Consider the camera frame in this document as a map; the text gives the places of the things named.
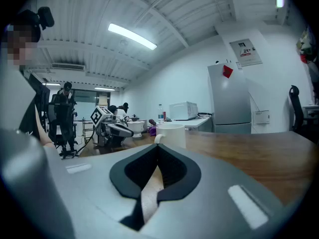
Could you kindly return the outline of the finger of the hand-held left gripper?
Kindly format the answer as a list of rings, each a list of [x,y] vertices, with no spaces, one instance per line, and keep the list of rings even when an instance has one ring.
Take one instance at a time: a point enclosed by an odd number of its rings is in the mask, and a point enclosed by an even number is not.
[[[110,123],[108,124],[108,128],[111,135],[118,137],[132,137],[134,135],[132,130],[120,123]]]

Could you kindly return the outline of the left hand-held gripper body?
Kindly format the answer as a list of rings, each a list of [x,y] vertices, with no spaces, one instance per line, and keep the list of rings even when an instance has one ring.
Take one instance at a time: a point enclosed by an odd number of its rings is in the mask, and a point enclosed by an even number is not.
[[[91,114],[91,121],[94,126],[94,132],[97,140],[94,142],[98,146],[120,146],[124,137],[111,135],[108,124],[118,123],[116,116],[103,106],[96,106]]]

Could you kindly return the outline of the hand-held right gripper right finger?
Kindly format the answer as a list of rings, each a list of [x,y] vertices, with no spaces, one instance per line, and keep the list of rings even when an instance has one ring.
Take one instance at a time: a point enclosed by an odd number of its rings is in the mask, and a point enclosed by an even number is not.
[[[258,224],[265,228],[283,209],[270,190],[232,164],[176,146],[171,149],[197,163],[201,179],[185,198],[160,202],[142,227],[143,235],[156,239],[235,239],[257,231],[242,211],[258,218],[259,208],[267,219]]]

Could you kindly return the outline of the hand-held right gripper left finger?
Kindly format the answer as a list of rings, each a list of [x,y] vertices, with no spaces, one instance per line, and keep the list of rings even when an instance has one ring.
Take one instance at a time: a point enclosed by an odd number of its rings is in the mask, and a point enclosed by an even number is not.
[[[121,224],[136,201],[124,198],[113,186],[113,164],[145,149],[139,146],[111,154],[62,160],[47,148],[52,179],[67,211],[66,221],[53,226],[54,239],[152,239],[153,236]]]

